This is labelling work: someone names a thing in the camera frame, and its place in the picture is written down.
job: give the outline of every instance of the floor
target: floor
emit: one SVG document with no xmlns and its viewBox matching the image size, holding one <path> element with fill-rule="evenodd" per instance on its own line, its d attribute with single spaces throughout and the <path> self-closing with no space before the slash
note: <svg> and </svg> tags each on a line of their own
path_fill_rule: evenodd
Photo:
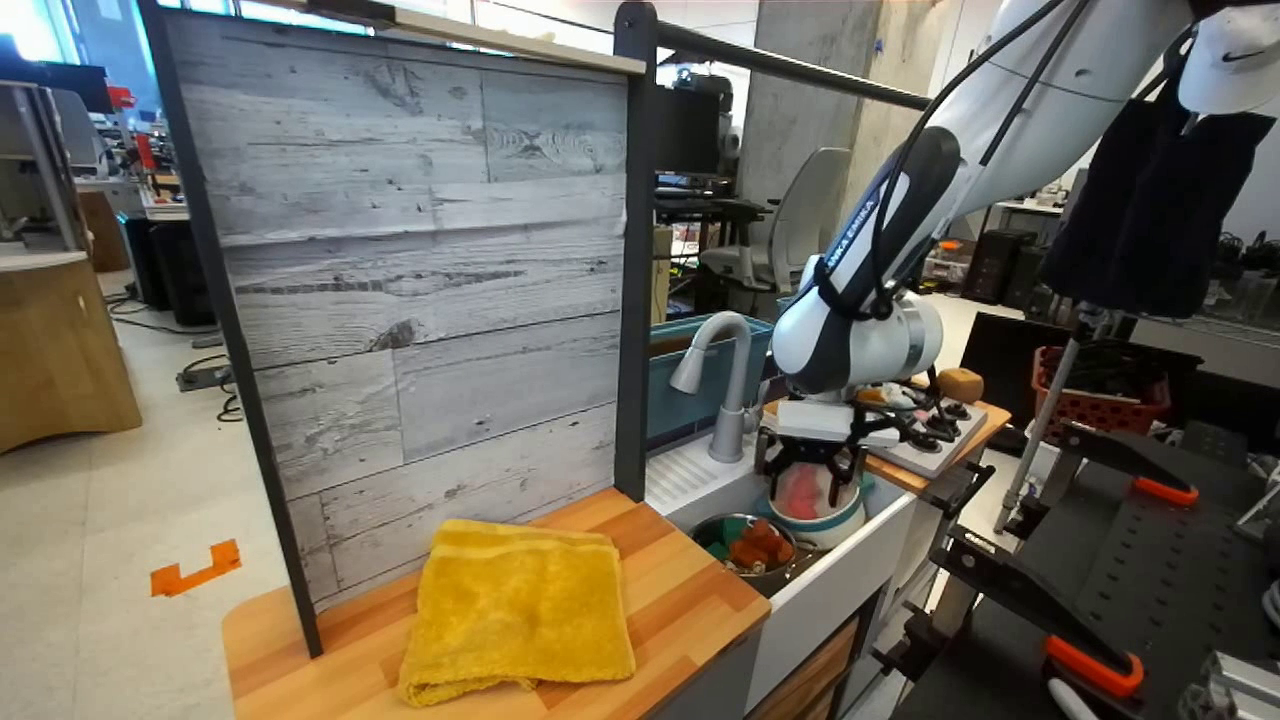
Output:
<svg viewBox="0 0 1280 720">
<path fill-rule="evenodd" d="M 954 363 L 971 306 L 936 310 L 945 363 Z M 243 425 L 214 419 L 214 387 L 177 387 L 177 373 L 211 354 L 158 333 L 163 318 L 158 329 L 140 329 L 140 310 L 128 322 L 115 333 L 142 430 L 0 455 L 0 720 L 225 720 L 218 618 L 283 586 Z M 971 528 L 1001 508 L 995 487 Z M 234 574 L 151 595 L 154 569 L 205 569 L 218 539 L 239 544 Z M 852 717 L 889 717 L 891 696 L 878 686 Z"/>
</svg>

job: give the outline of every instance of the orange tape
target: orange tape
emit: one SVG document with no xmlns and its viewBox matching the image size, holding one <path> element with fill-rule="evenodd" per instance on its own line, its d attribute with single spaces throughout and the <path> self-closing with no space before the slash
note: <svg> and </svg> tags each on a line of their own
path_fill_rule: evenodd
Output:
<svg viewBox="0 0 1280 720">
<path fill-rule="evenodd" d="M 234 539 L 207 544 L 207 569 L 195 569 L 190 578 L 184 578 L 177 564 L 154 569 L 151 595 L 184 595 L 187 587 L 227 578 L 230 569 L 239 569 L 239 544 Z"/>
<path fill-rule="evenodd" d="M 1094 656 L 1080 652 L 1077 644 L 1069 644 L 1069 640 L 1058 640 L 1058 637 L 1046 637 L 1046 640 L 1045 640 L 1045 656 L 1046 656 L 1054 670 L 1080 677 L 1082 686 L 1092 686 L 1092 690 L 1099 690 L 1099 693 L 1109 693 L 1109 696 L 1114 696 L 1114 702 L 1131 702 L 1131 696 L 1142 690 L 1142 681 L 1146 681 L 1142 660 L 1131 656 L 1131 652 L 1128 652 L 1128 673 L 1114 673 L 1114 670 L 1099 664 Z"/>
<path fill-rule="evenodd" d="M 1201 487 L 1171 487 L 1171 483 L 1158 483 L 1152 478 L 1131 478 L 1128 487 L 1134 497 L 1152 497 L 1152 502 L 1171 505 L 1171 508 L 1197 508 L 1201 505 Z"/>
</svg>

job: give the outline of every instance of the wooden cutting board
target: wooden cutting board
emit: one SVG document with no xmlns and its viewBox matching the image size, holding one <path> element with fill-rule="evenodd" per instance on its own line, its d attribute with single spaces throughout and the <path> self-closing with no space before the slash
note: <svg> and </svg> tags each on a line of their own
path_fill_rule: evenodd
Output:
<svg viewBox="0 0 1280 720">
<path fill-rule="evenodd" d="M 415 578 L 391 580 L 318 618 L 324 656 L 306 660 L 288 587 L 239 603 L 225 619 L 239 717 L 646 717 L 728 644 L 746 637 L 767 599 L 698 553 L 677 524 L 620 494 L 590 494 L 540 515 L 543 528 L 587 528 L 624 558 L 624 599 L 640 673 L 587 690 L 495 690 L 438 709 L 394 706 L 394 673 L 412 629 Z"/>
</svg>

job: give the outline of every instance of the bowl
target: bowl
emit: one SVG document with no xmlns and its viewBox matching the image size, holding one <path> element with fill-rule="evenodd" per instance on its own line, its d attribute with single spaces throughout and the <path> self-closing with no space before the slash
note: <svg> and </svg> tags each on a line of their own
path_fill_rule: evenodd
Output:
<svg viewBox="0 0 1280 720">
<path fill-rule="evenodd" d="M 770 595 L 799 578 L 804 544 L 762 515 L 707 515 L 690 528 L 690 539 L 758 595 Z"/>
<path fill-rule="evenodd" d="M 834 548 L 844 544 L 857 528 L 863 528 L 867 512 L 863 512 L 863 497 L 867 487 L 857 482 L 841 494 L 841 505 L 819 512 L 819 515 L 786 515 L 783 505 L 767 502 L 767 512 L 777 515 L 777 528 L 794 535 L 794 539 L 811 539 L 814 548 Z"/>
</svg>

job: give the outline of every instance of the chair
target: chair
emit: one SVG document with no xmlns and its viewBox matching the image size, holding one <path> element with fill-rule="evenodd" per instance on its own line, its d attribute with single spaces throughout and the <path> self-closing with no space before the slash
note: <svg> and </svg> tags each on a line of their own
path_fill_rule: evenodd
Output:
<svg viewBox="0 0 1280 720">
<path fill-rule="evenodd" d="M 767 245 L 707 250 L 705 268 L 742 288 L 794 291 L 806 257 L 823 252 L 841 225 L 848 153 L 814 149 L 770 214 Z"/>
</svg>

